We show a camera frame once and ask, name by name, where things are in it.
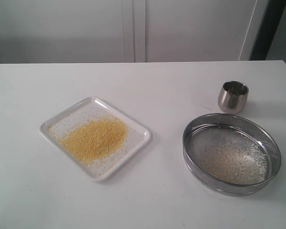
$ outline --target white tray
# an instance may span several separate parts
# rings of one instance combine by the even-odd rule
[[[98,116],[108,115],[122,120],[127,126],[128,134],[122,146],[110,155],[111,158],[102,159],[101,163],[93,161],[92,165],[85,166],[69,154],[53,136],[53,134],[58,137],[62,136],[72,126],[96,119]],[[41,125],[40,132],[54,147],[62,150],[86,171],[93,181],[101,181],[109,177],[151,138],[151,133],[145,127],[96,97],[86,98],[46,121]]]

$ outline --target yellow granules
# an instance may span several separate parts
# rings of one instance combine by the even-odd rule
[[[127,136],[127,126],[118,118],[89,121],[64,134],[58,141],[76,159],[88,165],[109,156],[121,147]]]

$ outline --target sieve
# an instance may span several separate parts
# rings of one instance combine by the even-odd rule
[[[281,155],[273,138],[257,124],[232,114],[194,119],[183,134],[190,171],[206,186],[227,195],[248,195],[278,173]]]

